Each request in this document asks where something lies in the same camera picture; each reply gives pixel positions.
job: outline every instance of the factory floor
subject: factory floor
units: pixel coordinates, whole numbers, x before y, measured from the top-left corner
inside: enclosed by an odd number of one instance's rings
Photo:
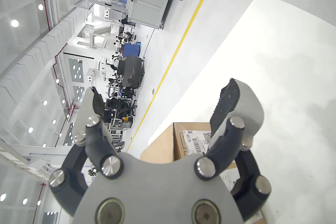
[[[163,30],[137,25],[135,33],[141,41],[140,57],[145,59],[145,76],[137,94],[138,108],[133,126],[123,136],[124,152],[137,158],[140,156],[150,137],[252,1],[174,0]],[[334,0],[282,1],[336,25]],[[230,65],[219,65],[218,74],[227,67]],[[208,77],[204,81],[204,91],[195,98],[206,98],[207,94],[219,95],[211,92],[214,82],[216,77]]]

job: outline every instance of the ceiling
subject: ceiling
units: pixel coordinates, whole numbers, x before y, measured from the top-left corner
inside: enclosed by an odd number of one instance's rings
[[[88,14],[71,0],[0,0],[0,103],[5,104],[0,106],[0,198],[6,194],[0,201],[0,223],[32,224],[42,209],[37,202],[44,194],[48,165],[32,167],[32,160],[11,146],[43,150],[67,140],[69,133],[62,128],[70,125],[73,100],[65,95],[74,92],[64,90],[55,56],[78,34]]]

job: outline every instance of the blue machine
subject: blue machine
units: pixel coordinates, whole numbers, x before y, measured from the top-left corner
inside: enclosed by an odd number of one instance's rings
[[[132,45],[126,43],[124,45],[123,57],[131,56],[131,57],[138,57],[140,54],[140,46],[139,45]]]

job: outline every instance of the person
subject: person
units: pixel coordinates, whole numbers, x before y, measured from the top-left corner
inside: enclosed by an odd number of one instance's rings
[[[130,25],[135,27],[135,23],[127,21],[126,18],[119,20],[119,22],[122,23],[123,25]]]

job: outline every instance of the ceiling light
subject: ceiling light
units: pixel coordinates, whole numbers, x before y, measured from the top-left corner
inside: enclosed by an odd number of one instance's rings
[[[2,194],[2,195],[0,196],[0,202],[2,202],[3,200],[5,200],[6,196],[7,196],[6,193]]]
[[[10,24],[12,25],[12,27],[15,27],[15,28],[19,26],[18,20],[12,20]]]

